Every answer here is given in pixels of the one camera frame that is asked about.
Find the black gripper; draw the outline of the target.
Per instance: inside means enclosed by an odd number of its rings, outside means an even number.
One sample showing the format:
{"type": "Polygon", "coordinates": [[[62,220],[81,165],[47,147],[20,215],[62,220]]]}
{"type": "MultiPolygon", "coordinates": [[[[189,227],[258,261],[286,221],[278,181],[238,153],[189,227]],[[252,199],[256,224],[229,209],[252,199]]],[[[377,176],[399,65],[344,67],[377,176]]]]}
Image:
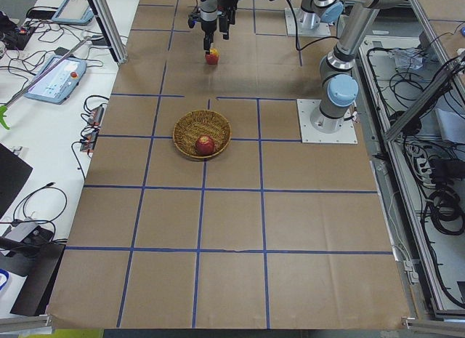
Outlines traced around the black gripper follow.
{"type": "MultiPolygon", "coordinates": [[[[213,34],[217,29],[217,13],[217,0],[198,0],[195,8],[188,15],[189,28],[194,28],[196,23],[201,24],[201,29],[205,33],[203,38],[203,49],[205,52],[211,51],[213,34]]],[[[224,40],[230,38],[229,27],[228,11],[221,11],[219,14],[219,31],[224,40]]]]}
{"type": "Polygon", "coordinates": [[[218,10],[228,10],[228,20],[230,25],[235,24],[235,13],[237,8],[238,0],[217,0],[218,10]]]}

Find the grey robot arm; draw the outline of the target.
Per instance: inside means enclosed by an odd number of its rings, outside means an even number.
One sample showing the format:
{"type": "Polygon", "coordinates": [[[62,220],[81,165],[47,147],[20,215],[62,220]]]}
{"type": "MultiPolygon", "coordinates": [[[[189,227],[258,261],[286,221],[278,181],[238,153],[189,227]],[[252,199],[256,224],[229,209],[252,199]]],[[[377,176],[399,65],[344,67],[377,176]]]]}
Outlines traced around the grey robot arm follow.
{"type": "MultiPolygon", "coordinates": [[[[240,0],[201,0],[201,26],[205,33],[204,41],[213,41],[214,32],[220,31],[223,38],[229,39],[229,29],[235,24],[235,14],[240,0]]],[[[329,39],[329,26],[338,24],[344,10],[341,0],[301,0],[299,7],[292,4],[285,9],[287,34],[329,39]]]]}
{"type": "MultiPolygon", "coordinates": [[[[240,0],[200,0],[188,15],[188,25],[201,24],[204,32],[203,49],[211,53],[215,31],[229,38],[230,26],[235,24],[235,13],[240,0]]],[[[348,21],[334,48],[320,62],[323,95],[320,104],[310,116],[312,126],[326,134],[340,130],[347,109],[353,105],[359,92],[350,72],[355,56],[371,23],[382,9],[389,9],[406,0],[310,0],[309,11],[321,22],[337,21],[343,2],[352,1],[348,21]]]]}

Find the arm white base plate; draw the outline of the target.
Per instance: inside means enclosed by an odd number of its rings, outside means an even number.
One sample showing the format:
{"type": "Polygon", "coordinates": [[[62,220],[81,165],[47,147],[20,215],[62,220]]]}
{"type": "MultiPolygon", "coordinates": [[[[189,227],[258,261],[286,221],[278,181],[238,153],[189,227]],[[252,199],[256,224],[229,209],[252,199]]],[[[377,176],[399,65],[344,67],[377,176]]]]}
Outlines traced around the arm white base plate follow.
{"type": "Polygon", "coordinates": [[[313,12],[301,8],[285,8],[287,36],[326,37],[331,35],[328,23],[322,23],[313,12]]]}
{"type": "Polygon", "coordinates": [[[297,113],[302,143],[356,145],[357,135],[350,111],[339,119],[325,117],[320,112],[320,100],[297,99],[297,113]]]}

